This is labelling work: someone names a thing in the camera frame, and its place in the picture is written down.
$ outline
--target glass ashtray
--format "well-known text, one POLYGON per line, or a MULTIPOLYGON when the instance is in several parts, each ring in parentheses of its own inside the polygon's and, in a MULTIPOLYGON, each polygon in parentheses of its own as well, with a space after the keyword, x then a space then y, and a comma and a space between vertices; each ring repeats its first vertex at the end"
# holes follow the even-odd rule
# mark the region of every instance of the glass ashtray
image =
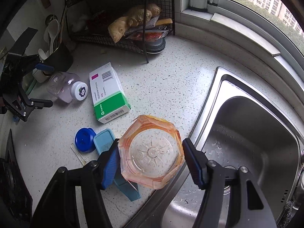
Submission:
POLYGON ((181 138, 164 119, 141 115, 118 141, 121 174, 149 188, 163 188, 184 161, 181 138))

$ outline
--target blue gripper pad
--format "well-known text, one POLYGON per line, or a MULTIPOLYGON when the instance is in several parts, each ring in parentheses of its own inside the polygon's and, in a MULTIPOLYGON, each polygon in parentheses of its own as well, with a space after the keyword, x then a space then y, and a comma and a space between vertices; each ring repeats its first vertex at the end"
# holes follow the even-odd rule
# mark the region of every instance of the blue gripper pad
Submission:
POLYGON ((103 169, 103 179, 101 181, 101 187, 103 189, 106 189, 112 184, 118 167, 120 167, 120 156, 118 147, 116 146, 103 169))
POLYGON ((199 156, 199 154, 203 154, 203 157, 206 156, 203 152, 196 150, 189 138, 184 139, 182 144, 184 149, 185 160, 194 184, 196 184, 200 189, 205 189, 206 182, 203 179, 203 169, 198 161, 197 156, 199 156))

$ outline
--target speckled white countertop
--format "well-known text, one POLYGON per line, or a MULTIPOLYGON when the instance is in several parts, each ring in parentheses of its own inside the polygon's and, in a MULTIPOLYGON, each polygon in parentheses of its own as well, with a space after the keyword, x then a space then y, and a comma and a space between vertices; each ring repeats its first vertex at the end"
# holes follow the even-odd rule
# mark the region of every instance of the speckled white countertop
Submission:
MULTIPOLYGON (((164 118, 175 124, 182 139, 186 138, 198 118, 217 66, 222 66, 252 84, 291 120, 299 119, 287 101, 255 73, 231 58, 187 39, 168 36, 167 47, 158 55, 149 55, 149 64, 141 54, 80 44, 73 53, 69 72, 76 73, 89 85, 89 72, 111 62, 116 70, 132 110, 107 124, 95 118, 92 97, 65 104, 46 92, 46 85, 36 85, 30 97, 52 99, 52 108, 35 110, 27 122, 13 127, 17 161, 33 198, 33 211, 57 168, 82 166, 70 145, 82 127, 96 133, 110 128, 121 137, 132 121, 141 114, 164 118)), ((96 151, 86 159, 97 159, 96 151)), ((142 198, 130 202, 114 185, 102 191, 104 204, 113 227, 122 227, 147 201, 153 190, 140 186, 142 198)), ((78 204, 82 202, 77 188, 78 204)), ((83 208, 79 208, 81 227, 86 227, 83 208)))

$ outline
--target white bottle cap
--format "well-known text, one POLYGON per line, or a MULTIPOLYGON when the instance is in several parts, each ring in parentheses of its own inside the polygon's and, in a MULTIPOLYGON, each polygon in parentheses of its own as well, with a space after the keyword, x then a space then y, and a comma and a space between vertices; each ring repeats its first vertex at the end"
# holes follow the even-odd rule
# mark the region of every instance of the white bottle cap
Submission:
POLYGON ((76 81, 71 88, 71 96, 77 100, 84 100, 88 95, 88 85, 81 81, 76 81))

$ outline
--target white spoon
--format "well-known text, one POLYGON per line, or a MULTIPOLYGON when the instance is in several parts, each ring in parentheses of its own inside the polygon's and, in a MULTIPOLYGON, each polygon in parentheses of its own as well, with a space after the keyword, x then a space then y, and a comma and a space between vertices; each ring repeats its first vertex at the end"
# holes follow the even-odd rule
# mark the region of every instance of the white spoon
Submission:
POLYGON ((38 54, 39 54, 39 57, 41 58, 41 60, 47 59, 47 55, 46 55, 46 53, 44 53, 44 51, 42 49, 38 50, 38 54))
POLYGON ((50 35, 51 38, 51 43, 50 43, 50 55, 53 53, 53 44, 54 44, 54 40, 57 37, 58 33, 59 33, 59 23, 58 20, 52 20, 48 27, 47 27, 48 33, 50 35))

